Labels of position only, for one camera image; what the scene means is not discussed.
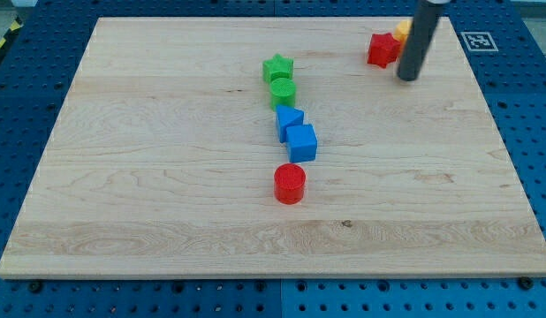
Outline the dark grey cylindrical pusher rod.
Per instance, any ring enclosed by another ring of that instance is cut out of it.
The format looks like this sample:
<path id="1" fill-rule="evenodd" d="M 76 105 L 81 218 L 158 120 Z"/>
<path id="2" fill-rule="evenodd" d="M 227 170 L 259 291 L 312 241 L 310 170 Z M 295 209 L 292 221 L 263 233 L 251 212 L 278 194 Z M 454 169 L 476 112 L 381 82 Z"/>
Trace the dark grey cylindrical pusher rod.
<path id="1" fill-rule="evenodd" d="M 397 76 L 403 81 L 417 80 L 446 0 L 419 0 L 406 44 L 399 59 Z"/>

